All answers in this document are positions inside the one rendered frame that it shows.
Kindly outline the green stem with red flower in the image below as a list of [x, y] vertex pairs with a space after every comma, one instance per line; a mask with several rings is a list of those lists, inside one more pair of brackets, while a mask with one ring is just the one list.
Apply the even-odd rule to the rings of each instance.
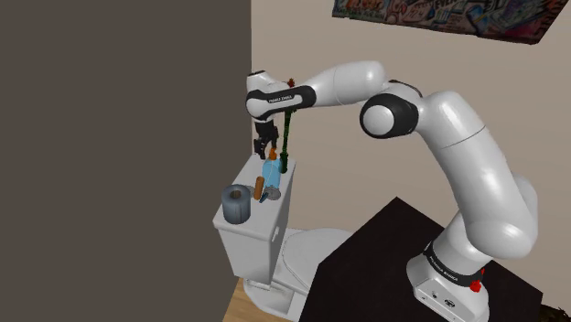
[[288, 138], [290, 133], [290, 124], [291, 124], [291, 117], [292, 114], [296, 110], [288, 110], [285, 112], [285, 119], [284, 119], [284, 132], [283, 132], [283, 146], [282, 152], [280, 153], [280, 160], [281, 160], [281, 173], [284, 174], [287, 172], [288, 168]]

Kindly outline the blue bottle with orange cap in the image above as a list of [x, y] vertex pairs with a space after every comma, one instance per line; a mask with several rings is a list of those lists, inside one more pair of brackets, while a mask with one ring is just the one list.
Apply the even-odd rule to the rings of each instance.
[[274, 148], [270, 149], [270, 153], [264, 161], [262, 176], [264, 177], [264, 188], [280, 187], [281, 160]]

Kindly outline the grey round disc tool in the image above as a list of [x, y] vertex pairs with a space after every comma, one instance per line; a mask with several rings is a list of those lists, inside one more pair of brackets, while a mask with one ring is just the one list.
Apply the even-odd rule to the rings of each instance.
[[264, 188], [262, 195], [259, 199], [260, 203], [265, 202], [266, 200], [272, 200], [272, 201], [276, 201], [279, 200], [281, 198], [281, 192], [278, 188], [275, 188], [273, 186], [269, 186]]

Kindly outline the grey toilet paper roll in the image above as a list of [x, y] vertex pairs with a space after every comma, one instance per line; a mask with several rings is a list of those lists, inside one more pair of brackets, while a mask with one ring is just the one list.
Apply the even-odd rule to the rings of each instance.
[[223, 218], [230, 224], [243, 224], [251, 217], [251, 193], [244, 185], [232, 184], [221, 193]]

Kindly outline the white toilet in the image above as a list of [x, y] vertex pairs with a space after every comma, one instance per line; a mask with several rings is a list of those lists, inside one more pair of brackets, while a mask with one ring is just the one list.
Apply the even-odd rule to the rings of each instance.
[[223, 218], [222, 205], [213, 218], [232, 272], [242, 279], [251, 301], [265, 313], [298, 322], [318, 265], [340, 247], [349, 231], [335, 228], [300, 230], [288, 226], [296, 160], [288, 160], [281, 175], [281, 198], [260, 203], [253, 198], [256, 178], [262, 175], [263, 159], [253, 154], [232, 184], [251, 193], [251, 217], [243, 224]]

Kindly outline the black robot stand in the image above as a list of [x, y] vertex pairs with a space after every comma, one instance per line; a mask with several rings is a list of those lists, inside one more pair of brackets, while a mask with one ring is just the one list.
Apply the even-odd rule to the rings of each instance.
[[[448, 322], [415, 298], [406, 274], [443, 230], [394, 198], [318, 265], [299, 322]], [[494, 261], [484, 270], [489, 322], [540, 322], [541, 291]]]

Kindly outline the colourful wall picture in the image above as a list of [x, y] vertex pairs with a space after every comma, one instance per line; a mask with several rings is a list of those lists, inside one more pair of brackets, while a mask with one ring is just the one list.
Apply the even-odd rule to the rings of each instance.
[[569, 0], [335, 0], [338, 18], [534, 45]]

